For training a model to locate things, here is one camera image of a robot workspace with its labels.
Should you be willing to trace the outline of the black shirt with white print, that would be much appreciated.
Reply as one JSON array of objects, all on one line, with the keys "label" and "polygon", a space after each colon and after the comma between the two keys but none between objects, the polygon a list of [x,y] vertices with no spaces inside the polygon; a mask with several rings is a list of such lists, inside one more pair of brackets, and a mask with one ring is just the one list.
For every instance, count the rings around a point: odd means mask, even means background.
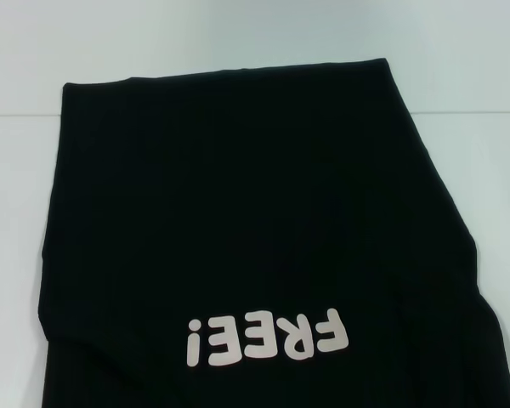
[{"label": "black shirt with white print", "polygon": [[62,91],[42,408],[510,408],[388,62]]}]

